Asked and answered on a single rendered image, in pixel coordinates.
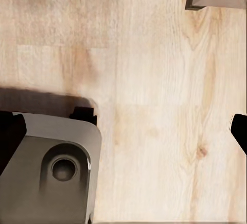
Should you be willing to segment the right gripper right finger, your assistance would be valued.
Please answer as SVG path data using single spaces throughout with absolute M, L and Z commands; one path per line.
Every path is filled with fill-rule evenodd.
M 235 137 L 238 144 L 247 154 L 247 116 L 236 113 L 234 115 L 231 133 Z

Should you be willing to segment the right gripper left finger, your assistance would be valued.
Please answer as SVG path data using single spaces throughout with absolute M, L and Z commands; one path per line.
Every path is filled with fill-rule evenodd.
M 0 120 L 0 176 L 27 133 L 22 114 Z

